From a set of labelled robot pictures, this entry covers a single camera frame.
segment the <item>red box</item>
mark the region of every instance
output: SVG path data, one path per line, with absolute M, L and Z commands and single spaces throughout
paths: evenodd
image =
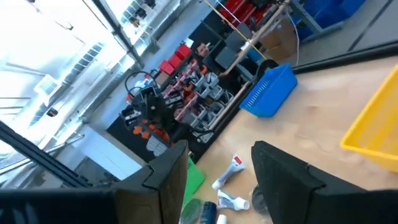
M 173 68 L 177 68 L 179 65 L 181 65 L 182 60 L 176 54 L 173 54 L 169 59 L 169 63 L 171 66 L 173 66 Z
M 160 64 L 159 70 L 162 71 L 162 72 L 165 72 L 165 73 L 168 74 L 168 75 L 171 75 L 171 74 L 173 74 L 173 72 L 174 72 L 173 66 L 172 66 L 168 61 L 166 61 L 166 60 L 164 60 L 164 61 Z
M 177 55 L 181 60 L 184 60 L 186 57 L 188 57 L 190 53 L 191 48 L 189 48 L 185 44 L 182 44 L 174 54 Z

